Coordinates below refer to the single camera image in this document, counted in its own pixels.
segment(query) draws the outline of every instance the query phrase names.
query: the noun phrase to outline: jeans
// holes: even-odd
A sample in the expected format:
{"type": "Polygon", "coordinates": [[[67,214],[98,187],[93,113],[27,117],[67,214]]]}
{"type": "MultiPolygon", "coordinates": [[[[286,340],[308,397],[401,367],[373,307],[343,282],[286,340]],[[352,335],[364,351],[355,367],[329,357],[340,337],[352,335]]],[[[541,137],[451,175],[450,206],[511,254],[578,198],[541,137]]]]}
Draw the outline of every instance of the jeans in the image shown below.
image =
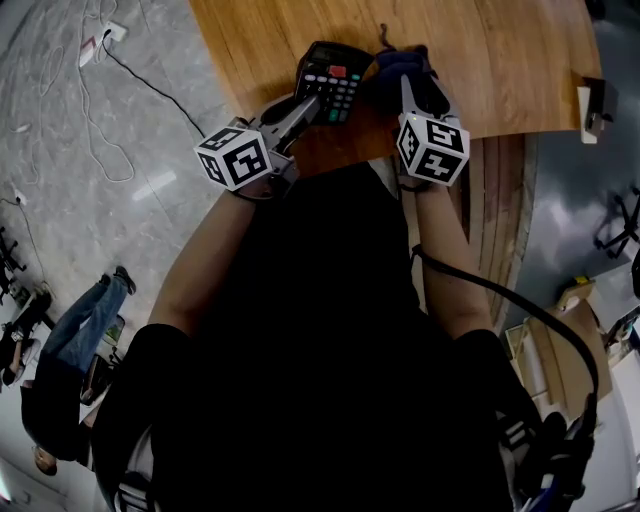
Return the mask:
{"type": "Polygon", "coordinates": [[[42,353],[87,373],[102,335],[116,319],[127,292],[127,283],[118,276],[113,276],[108,286],[93,285],[53,328],[42,353]]]}

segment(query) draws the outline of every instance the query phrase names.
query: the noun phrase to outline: calculator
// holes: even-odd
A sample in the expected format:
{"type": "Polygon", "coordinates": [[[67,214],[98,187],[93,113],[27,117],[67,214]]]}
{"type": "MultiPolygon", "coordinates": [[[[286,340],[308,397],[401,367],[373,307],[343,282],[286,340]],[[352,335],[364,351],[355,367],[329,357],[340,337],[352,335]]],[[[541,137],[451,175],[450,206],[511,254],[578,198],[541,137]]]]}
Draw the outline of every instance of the calculator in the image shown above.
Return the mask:
{"type": "Polygon", "coordinates": [[[296,102],[317,94],[314,124],[344,124],[373,55],[345,44],[316,41],[298,64],[296,102]]]}

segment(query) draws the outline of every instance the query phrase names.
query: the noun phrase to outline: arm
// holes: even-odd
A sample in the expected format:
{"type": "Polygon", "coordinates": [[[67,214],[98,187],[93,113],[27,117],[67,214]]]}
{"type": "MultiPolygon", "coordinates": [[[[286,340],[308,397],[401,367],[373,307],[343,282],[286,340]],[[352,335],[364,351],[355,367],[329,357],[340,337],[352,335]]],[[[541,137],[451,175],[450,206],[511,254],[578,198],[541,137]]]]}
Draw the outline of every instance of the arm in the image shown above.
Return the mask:
{"type": "Polygon", "coordinates": [[[17,375],[18,368],[20,368],[20,356],[22,355],[22,341],[16,342],[16,349],[13,352],[13,361],[9,365],[9,369],[17,375]]]}
{"type": "Polygon", "coordinates": [[[100,402],[96,407],[94,407],[89,414],[87,414],[82,422],[89,428],[93,428],[93,424],[96,421],[96,417],[98,416],[98,411],[100,410],[100,406],[102,402],[100,402]]]}
{"type": "MultiPolygon", "coordinates": [[[[416,208],[422,250],[452,267],[478,274],[447,188],[434,185],[416,194],[416,208]]],[[[427,265],[423,269],[429,313],[453,339],[477,329],[493,330],[483,288],[427,265]]]]}
{"type": "Polygon", "coordinates": [[[230,192],[220,196],[171,267],[149,323],[172,325],[188,336],[197,332],[255,209],[255,204],[230,192]]]}

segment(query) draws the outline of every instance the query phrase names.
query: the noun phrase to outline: red button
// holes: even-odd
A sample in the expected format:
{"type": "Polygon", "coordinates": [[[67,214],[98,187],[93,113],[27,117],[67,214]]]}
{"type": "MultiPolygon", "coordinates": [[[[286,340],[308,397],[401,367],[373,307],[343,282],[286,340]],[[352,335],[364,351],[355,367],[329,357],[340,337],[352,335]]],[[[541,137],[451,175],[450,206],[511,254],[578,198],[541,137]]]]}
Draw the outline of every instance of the red button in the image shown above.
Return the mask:
{"type": "Polygon", "coordinates": [[[344,66],[329,66],[329,74],[335,78],[344,78],[347,76],[347,68],[344,66]]]}

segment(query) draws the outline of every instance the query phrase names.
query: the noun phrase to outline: wire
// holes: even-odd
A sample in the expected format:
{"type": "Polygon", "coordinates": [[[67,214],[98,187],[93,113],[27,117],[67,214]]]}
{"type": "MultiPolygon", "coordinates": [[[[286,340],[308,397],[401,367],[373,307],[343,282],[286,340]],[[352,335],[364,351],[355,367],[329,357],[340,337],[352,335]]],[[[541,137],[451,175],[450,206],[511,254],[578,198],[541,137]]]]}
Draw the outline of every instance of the wire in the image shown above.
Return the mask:
{"type": "MultiPolygon", "coordinates": [[[[84,20],[89,18],[89,19],[93,19],[93,20],[100,20],[101,19],[101,14],[100,12],[102,11],[102,0],[100,0],[99,5],[98,5],[98,14],[87,14],[87,6],[89,4],[89,0],[85,0],[84,2],[84,7],[82,9],[82,16],[80,17],[80,27],[78,30],[78,55],[77,55],[77,61],[76,61],[76,65],[78,66],[78,80],[80,82],[80,95],[82,96],[82,114],[84,115],[85,118],[85,126],[86,126],[86,130],[87,130],[87,142],[88,142],[88,147],[89,147],[89,156],[92,158],[92,160],[94,162],[96,162],[99,166],[100,169],[102,170],[102,174],[104,174],[104,177],[106,178],[107,181],[111,182],[111,183],[123,183],[126,181],[130,181],[135,177],[136,171],[135,168],[133,167],[133,164],[131,163],[131,160],[129,159],[129,157],[127,156],[127,154],[124,152],[124,149],[122,149],[122,146],[118,145],[118,144],[114,144],[113,142],[109,141],[104,133],[102,132],[102,129],[94,122],[94,120],[91,118],[91,95],[89,94],[89,90],[87,89],[87,86],[84,83],[84,78],[82,77],[82,71],[80,69],[80,52],[81,52],[81,48],[82,48],[82,39],[83,39],[83,34],[84,34],[84,20]],[[105,169],[104,165],[102,164],[102,162],[100,162],[100,160],[98,160],[98,158],[96,157],[95,153],[93,152],[93,144],[91,143],[91,129],[89,127],[89,125],[93,126],[96,130],[98,130],[98,133],[100,134],[100,137],[102,138],[102,141],[108,145],[111,146],[112,148],[116,148],[118,151],[120,151],[120,153],[122,154],[122,156],[124,157],[124,159],[127,162],[127,165],[129,166],[129,169],[131,170],[131,174],[129,176],[127,176],[126,178],[122,178],[122,179],[114,179],[111,178],[108,174],[107,174],[107,170],[105,169]]],[[[114,8],[117,8],[118,4],[117,2],[114,3],[114,8]]],[[[111,16],[111,14],[113,14],[115,12],[115,9],[112,10],[112,12],[109,14],[111,16]]]]}
{"type": "MultiPolygon", "coordinates": [[[[107,30],[107,32],[105,32],[104,37],[102,38],[102,42],[104,43],[104,38],[108,35],[109,31],[107,30]]],[[[107,55],[109,57],[111,57],[114,61],[116,61],[116,63],[118,63],[121,67],[123,67],[124,69],[126,69],[131,76],[133,76],[134,78],[137,78],[138,80],[140,80],[143,84],[145,84],[147,87],[149,87],[150,89],[153,89],[154,91],[156,91],[160,96],[164,96],[165,98],[173,101],[173,103],[175,104],[176,107],[178,107],[180,109],[180,111],[186,116],[186,118],[189,120],[189,122],[195,127],[196,130],[198,130],[198,133],[200,133],[200,136],[202,138],[204,138],[204,132],[200,129],[200,127],[196,124],[196,122],[191,118],[191,116],[187,113],[187,111],[182,108],[180,106],[180,104],[171,96],[169,96],[168,94],[165,94],[164,92],[162,92],[161,90],[157,89],[156,87],[154,87],[153,85],[151,85],[149,82],[147,82],[144,78],[136,75],[129,66],[127,66],[126,64],[123,64],[122,62],[120,62],[120,60],[118,60],[117,57],[115,57],[106,47],[106,45],[101,44],[101,47],[104,48],[104,51],[107,53],[107,55]]]]}
{"type": "Polygon", "coordinates": [[[44,266],[42,265],[42,260],[40,259],[40,254],[38,254],[38,248],[36,247],[36,242],[33,239],[33,233],[31,233],[31,226],[29,225],[29,219],[27,219],[27,214],[22,208],[22,203],[20,201],[13,202],[5,199],[4,197],[0,197],[0,202],[10,204],[11,206],[17,206],[20,208],[20,212],[22,213],[22,217],[24,217],[24,223],[27,226],[27,232],[29,233],[29,238],[31,239],[31,245],[33,245],[33,251],[36,253],[36,258],[38,260],[38,264],[40,265],[40,272],[42,272],[42,282],[47,283],[47,278],[44,273],[44,266]]]}
{"type": "MultiPolygon", "coordinates": [[[[118,0],[113,0],[113,9],[111,9],[111,12],[107,15],[107,19],[111,18],[111,16],[113,16],[117,10],[118,0]]],[[[102,23],[102,0],[99,0],[98,3],[98,22],[100,23],[101,27],[104,27],[104,24],[102,23]]]]}
{"type": "Polygon", "coordinates": [[[34,181],[26,181],[25,180],[25,184],[26,185],[37,185],[38,182],[40,181],[40,173],[38,172],[38,168],[36,167],[36,162],[35,162],[35,158],[33,157],[33,150],[34,148],[40,144],[40,142],[42,142],[42,101],[44,100],[44,97],[47,95],[47,93],[49,92],[49,90],[51,89],[51,86],[53,85],[53,83],[56,81],[56,78],[58,78],[58,75],[60,74],[60,68],[62,67],[62,61],[64,60],[64,47],[63,46],[57,46],[56,48],[54,48],[53,50],[49,51],[49,53],[47,54],[47,58],[44,61],[44,66],[42,66],[42,70],[40,71],[40,82],[38,83],[38,136],[36,138],[36,140],[34,140],[31,143],[31,147],[30,147],[30,151],[31,151],[31,172],[33,173],[33,175],[35,176],[35,180],[34,181]],[[58,60],[58,66],[56,67],[55,71],[52,73],[51,72],[51,62],[52,59],[54,57],[54,55],[56,55],[58,53],[58,51],[60,52],[60,59],[58,60]],[[42,79],[44,78],[44,74],[45,71],[48,70],[47,73],[47,83],[44,84],[44,89],[43,89],[43,84],[42,84],[42,79]]]}
{"type": "Polygon", "coordinates": [[[593,395],[597,395],[598,386],[599,386],[599,377],[598,377],[598,367],[596,365],[595,359],[591,354],[591,351],[587,347],[587,345],[582,341],[580,336],[578,336],[571,328],[569,328],[566,324],[562,323],[560,320],[555,318],[550,313],[546,312],[539,306],[536,306],[533,302],[525,299],[521,295],[518,295],[512,290],[505,288],[497,283],[484,279],[482,277],[469,274],[468,272],[464,272],[463,270],[459,270],[457,268],[451,267],[446,263],[436,260],[431,256],[428,256],[420,247],[420,245],[416,245],[412,249],[411,254],[411,264],[413,265],[413,260],[416,256],[419,256],[424,263],[428,266],[441,272],[443,274],[448,274],[453,277],[457,277],[459,279],[464,279],[465,281],[469,281],[471,283],[483,286],[484,288],[488,288],[489,290],[493,290],[496,293],[499,293],[506,299],[513,302],[516,306],[524,309],[527,313],[532,316],[535,316],[540,321],[544,322],[548,327],[556,331],[563,338],[565,338],[573,347],[578,351],[578,354],[584,360],[585,365],[587,366],[587,370],[589,371],[589,375],[591,376],[591,380],[593,381],[593,395]]]}

